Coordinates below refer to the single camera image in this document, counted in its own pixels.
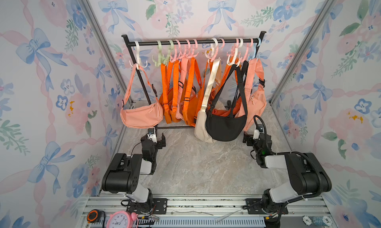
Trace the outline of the pink bag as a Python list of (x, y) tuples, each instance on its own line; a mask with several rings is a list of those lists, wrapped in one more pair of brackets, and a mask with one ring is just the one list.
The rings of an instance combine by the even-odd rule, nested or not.
[(153, 128), (163, 120), (163, 108), (157, 97), (157, 92), (153, 84), (149, 82), (147, 73), (144, 69), (137, 63), (132, 67), (131, 79), (127, 86), (127, 90), (123, 99), (123, 102), (126, 103), (131, 95), (131, 89), (133, 85), (133, 80), (136, 72), (143, 72), (147, 82), (149, 83), (150, 88), (155, 93), (155, 102), (148, 106), (143, 106), (134, 109), (124, 109), (122, 107), (120, 111), (120, 117), (123, 124), (129, 128), (145, 129)]
[[(258, 88), (252, 92), (255, 76), (259, 79)], [(254, 116), (261, 116), (267, 105), (265, 96), (265, 73), (260, 59), (251, 59), (246, 76), (245, 97), (247, 103), (247, 121), (244, 131), (248, 131), (255, 123)]]

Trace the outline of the black crossbody bag front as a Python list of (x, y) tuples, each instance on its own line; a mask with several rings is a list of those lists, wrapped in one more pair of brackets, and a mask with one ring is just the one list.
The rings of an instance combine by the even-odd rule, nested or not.
[(243, 131), (246, 125), (248, 108), (243, 76), (247, 72), (248, 67), (249, 63), (247, 61), (244, 61), (242, 68), (234, 64), (232, 65), (228, 74), (228, 77), (230, 77), (233, 74), (233, 72), (236, 72), (237, 74), (237, 88), (240, 92), (242, 107), (244, 109), (244, 115), (240, 117), (234, 117), (234, 109), (230, 110), (230, 114), (227, 117), (213, 114), (213, 110), (216, 106), (216, 103), (218, 102), (218, 99), (223, 91), (225, 84), (222, 84), (220, 90), (216, 93), (215, 98), (211, 101), (210, 107), (206, 111), (206, 130), (214, 140), (222, 142), (233, 141), (239, 136), (239, 134)]

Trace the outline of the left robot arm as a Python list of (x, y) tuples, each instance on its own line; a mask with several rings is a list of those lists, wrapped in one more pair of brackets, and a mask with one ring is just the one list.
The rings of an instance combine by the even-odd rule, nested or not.
[(148, 135), (141, 138), (142, 152), (127, 155), (116, 153), (102, 179), (102, 190), (122, 194), (121, 205), (129, 213), (165, 215), (167, 198), (154, 198), (149, 188), (140, 182), (140, 175), (153, 175), (157, 167), (158, 150), (166, 146), (165, 135), (153, 141)]

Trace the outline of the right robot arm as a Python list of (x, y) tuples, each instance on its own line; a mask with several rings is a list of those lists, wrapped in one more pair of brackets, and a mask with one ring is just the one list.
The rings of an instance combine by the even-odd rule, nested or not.
[(332, 189), (332, 182), (313, 153), (279, 152), (271, 150), (271, 136), (244, 133), (243, 143), (252, 146), (252, 158), (264, 169), (284, 169), (288, 180), (264, 191), (259, 201), (247, 200), (244, 207), (250, 213), (273, 214), (286, 210), (285, 205), (320, 196)]

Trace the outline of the beige crossbody bag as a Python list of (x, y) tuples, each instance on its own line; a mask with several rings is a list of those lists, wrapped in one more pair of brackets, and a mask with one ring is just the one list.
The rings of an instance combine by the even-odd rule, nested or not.
[(217, 72), (221, 68), (220, 67), (220, 60), (221, 59), (217, 59), (217, 60), (214, 60), (214, 62), (213, 62), (210, 77), (209, 77), (206, 89), (204, 91), (201, 109), (197, 114), (197, 120), (196, 120), (196, 125), (195, 125), (194, 134), (195, 134), (196, 138), (203, 141), (203, 142), (206, 142), (206, 143), (214, 143), (215, 142), (215, 140), (209, 135), (209, 133), (207, 132), (207, 129), (206, 129), (206, 119), (207, 119), (206, 109), (208, 107), (209, 96), (211, 94)]

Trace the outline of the white hook far left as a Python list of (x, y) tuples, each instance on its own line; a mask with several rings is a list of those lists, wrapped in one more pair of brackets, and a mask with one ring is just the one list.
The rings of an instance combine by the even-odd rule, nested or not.
[(133, 53), (133, 52), (130, 53), (131, 60), (132, 60), (132, 63), (130, 63), (130, 65), (131, 67), (138, 66), (138, 67), (146, 68), (148, 66), (148, 61), (146, 61), (145, 65), (142, 64), (142, 60), (140, 57), (139, 42), (135, 40), (134, 43), (135, 43), (136, 53)]

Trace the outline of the orange bags left cluster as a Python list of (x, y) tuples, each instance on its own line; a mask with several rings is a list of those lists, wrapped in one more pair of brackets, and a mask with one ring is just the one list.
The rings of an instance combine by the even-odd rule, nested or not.
[(205, 78), (194, 57), (160, 66), (162, 95), (159, 99), (167, 124), (184, 121), (195, 127), (204, 96)]

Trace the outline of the pink alarm clock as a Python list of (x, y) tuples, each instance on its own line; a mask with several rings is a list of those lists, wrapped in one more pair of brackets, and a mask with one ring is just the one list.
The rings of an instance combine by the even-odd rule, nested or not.
[(138, 226), (139, 219), (135, 212), (119, 211), (110, 216), (106, 228), (137, 228)]

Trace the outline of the orange black tape measure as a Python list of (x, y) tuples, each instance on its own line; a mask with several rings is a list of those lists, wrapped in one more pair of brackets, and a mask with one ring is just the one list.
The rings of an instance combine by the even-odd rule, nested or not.
[(86, 220), (89, 224), (92, 224), (104, 221), (105, 217), (104, 211), (94, 209), (87, 214)]

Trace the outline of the black clothes rack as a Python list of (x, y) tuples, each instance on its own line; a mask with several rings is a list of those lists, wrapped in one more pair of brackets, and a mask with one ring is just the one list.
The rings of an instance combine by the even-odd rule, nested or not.
[[(259, 35), (259, 39), (263, 40), (264, 39), (264, 36), (267, 32), (266, 31), (261, 31), (260, 32), (260, 35)], [(129, 37), (127, 34), (124, 34), (124, 35), (121, 35), (121, 37), (123, 38), (124, 40), (124, 43), (128, 49), (128, 52), (130, 54), (130, 57), (131, 57), (131, 60), (132, 60), (132, 63), (133, 65), (135, 63), (137, 63), (137, 58), (136, 57), (139, 57), (138, 56), (138, 47), (136, 46), (136, 43), (133, 42), (133, 41), (130, 41)], [(243, 42), (244, 43), (248, 43), (248, 42), (251, 42), (251, 40), (253, 40), (253, 42), (256, 42), (256, 43), (259, 43), (259, 40), (257, 38), (246, 38), (246, 39), (243, 39)], [(202, 45), (202, 44), (211, 44), (213, 42), (212, 39), (197, 39), (197, 44), (199, 45)], [(223, 41), (221, 39), (218, 39), (217, 40), (218, 43), (223, 43)], [(225, 43), (236, 43), (236, 40), (235, 39), (224, 39), (224, 42)], [(171, 46), (170, 44), (171, 42), (169, 40), (164, 40), (164, 41), (161, 41), (161, 45), (169, 45)], [(190, 40), (190, 43), (188, 44), (188, 42), (186, 40), (180, 40), (179, 42), (177, 41), (173, 41), (173, 44), (174, 45), (192, 45), (192, 44), (195, 44), (196, 42), (194, 40)], [(138, 42), (139, 46), (159, 46), (158, 42), (157, 41), (141, 41), (141, 42)], [(133, 52), (133, 47), (136, 47), (137, 48), (137, 52), (134, 53)], [(149, 94), (148, 94), (148, 91), (147, 91), (147, 88), (146, 88), (146, 84), (144, 83), (144, 80), (142, 78), (142, 74), (139, 72), (137, 72), (137, 75), (139, 77), (139, 81), (140, 81), (140, 84), (141, 84), (141, 87), (143, 89), (143, 92), (144, 92), (144, 95), (147, 99), (147, 102), (148, 104), (150, 105), (151, 104), (151, 100), (150, 100), (150, 97), (149, 97)], [(191, 129), (193, 127), (191, 126), (187, 126), (187, 125), (183, 125), (183, 126), (158, 126), (156, 125), (155, 126), (156, 129)]]

